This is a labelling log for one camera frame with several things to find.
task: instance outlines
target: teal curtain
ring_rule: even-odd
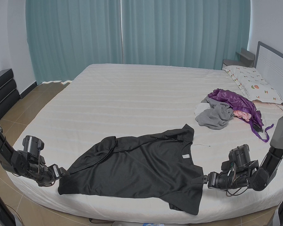
[[[125,64],[221,69],[249,28],[250,0],[122,0]]]
[[[123,63],[120,0],[26,0],[26,29],[38,84]]]

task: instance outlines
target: tiled floor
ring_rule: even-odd
[[[38,112],[68,84],[41,84],[31,91],[23,100],[19,100],[0,120],[4,135],[8,142],[14,145],[26,126],[35,118]],[[81,226],[95,225],[88,218],[62,213],[40,206],[16,188],[0,165],[0,196],[3,201],[14,208],[22,218],[25,226]],[[271,218],[275,207],[242,217],[197,224],[199,226],[263,226]]]

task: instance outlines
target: bed sheet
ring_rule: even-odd
[[[182,128],[194,128],[191,145],[194,164],[205,174],[220,171],[229,151],[248,144],[252,160],[263,160],[269,143],[262,142],[249,124],[238,118],[222,130],[199,126],[194,110],[216,88],[242,95],[232,78],[223,70],[157,65],[90,65],[51,100],[27,126],[14,148],[22,149],[26,135],[45,143],[41,155],[46,164],[70,165],[92,145],[107,136],[140,136]],[[281,105],[255,102],[262,113],[264,127],[277,123],[283,115]],[[268,132],[270,137],[275,126]],[[8,173],[14,184],[31,200],[46,207],[78,216],[132,222],[201,223],[233,218],[280,203],[283,198],[283,161],[268,187],[247,190],[238,197],[203,187],[198,215],[169,209],[158,198],[130,199],[81,194],[59,195],[58,182],[48,188]]]

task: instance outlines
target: white pillow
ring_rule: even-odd
[[[230,65],[223,68],[236,82],[243,94],[250,101],[281,104],[279,93],[268,84],[256,68]]]

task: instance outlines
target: pink scrunchie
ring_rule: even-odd
[[[234,111],[234,115],[238,118],[245,119],[245,121],[250,121],[250,118],[252,118],[252,115],[250,113],[242,111]]]

